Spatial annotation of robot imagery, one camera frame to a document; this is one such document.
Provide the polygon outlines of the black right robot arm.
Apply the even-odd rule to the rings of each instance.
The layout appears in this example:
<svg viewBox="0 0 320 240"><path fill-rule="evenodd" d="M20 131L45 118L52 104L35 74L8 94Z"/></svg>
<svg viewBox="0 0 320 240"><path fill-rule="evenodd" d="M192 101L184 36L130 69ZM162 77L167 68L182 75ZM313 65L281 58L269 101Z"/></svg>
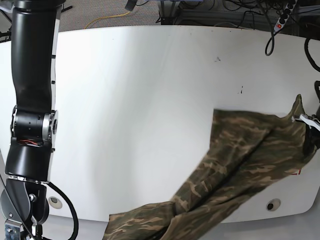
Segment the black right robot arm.
<svg viewBox="0 0 320 240"><path fill-rule="evenodd" d="M58 113L55 60L62 0L3 0L12 13L11 73L16 104L10 123L7 179L0 197L8 240L40 240L49 216Z"/></svg>

